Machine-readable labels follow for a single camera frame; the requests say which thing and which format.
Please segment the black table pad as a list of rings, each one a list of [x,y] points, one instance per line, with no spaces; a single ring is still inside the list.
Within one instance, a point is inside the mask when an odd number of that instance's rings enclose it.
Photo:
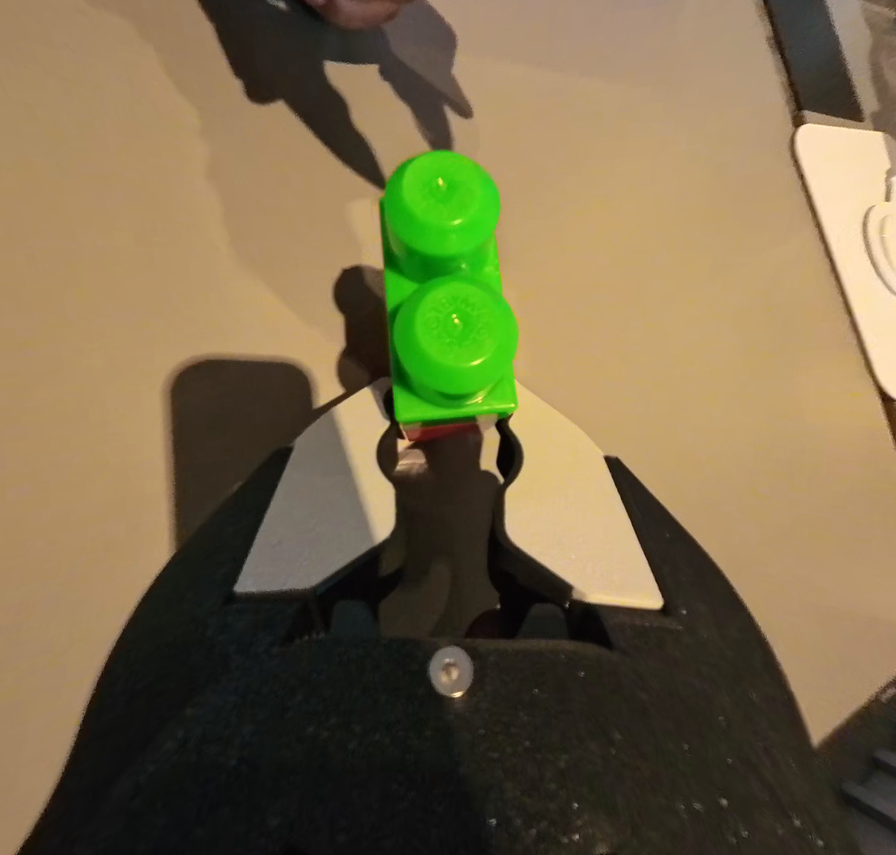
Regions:
[[[757,0],[795,117],[862,126],[866,114],[826,0]]]

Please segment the red mega block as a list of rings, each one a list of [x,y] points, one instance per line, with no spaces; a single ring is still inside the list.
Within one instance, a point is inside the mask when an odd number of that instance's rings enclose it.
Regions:
[[[440,422],[400,423],[399,430],[407,441],[419,444],[479,431],[480,423],[476,418],[466,417]]]

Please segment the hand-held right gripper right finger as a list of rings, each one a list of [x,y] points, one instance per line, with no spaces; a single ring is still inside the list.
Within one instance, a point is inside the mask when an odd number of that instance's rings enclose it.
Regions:
[[[559,582],[562,600],[661,610],[664,599],[599,445],[516,384],[498,427],[501,530],[514,551]]]

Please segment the white rounded board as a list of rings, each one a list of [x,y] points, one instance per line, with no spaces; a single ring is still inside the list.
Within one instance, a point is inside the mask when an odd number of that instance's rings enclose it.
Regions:
[[[868,208],[884,199],[895,173],[894,136],[845,126],[806,124],[793,137],[808,200],[860,348],[895,428],[895,295],[877,277],[865,247]]]

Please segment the green two-stud mega block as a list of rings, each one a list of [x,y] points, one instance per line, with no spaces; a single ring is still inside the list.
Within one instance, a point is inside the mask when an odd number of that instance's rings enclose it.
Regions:
[[[450,151],[408,159],[380,200],[385,310],[397,424],[517,408],[516,316],[497,252],[501,200],[476,161]]]

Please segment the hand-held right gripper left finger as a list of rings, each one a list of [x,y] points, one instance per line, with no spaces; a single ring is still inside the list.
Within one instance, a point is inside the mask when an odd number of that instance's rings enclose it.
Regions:
[[[297,437],[236,596],[322,591],[390,536],[395,488],[378,456],[390,427],[389,390],[387,378],[377,379]]]

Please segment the white round stand base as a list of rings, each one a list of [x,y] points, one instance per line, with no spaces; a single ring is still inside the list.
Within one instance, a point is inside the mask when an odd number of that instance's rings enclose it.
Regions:
[[[884,199],[865,213],[863,235],[868,259],[882,285],[895,295],[895,173],[884,184]]]

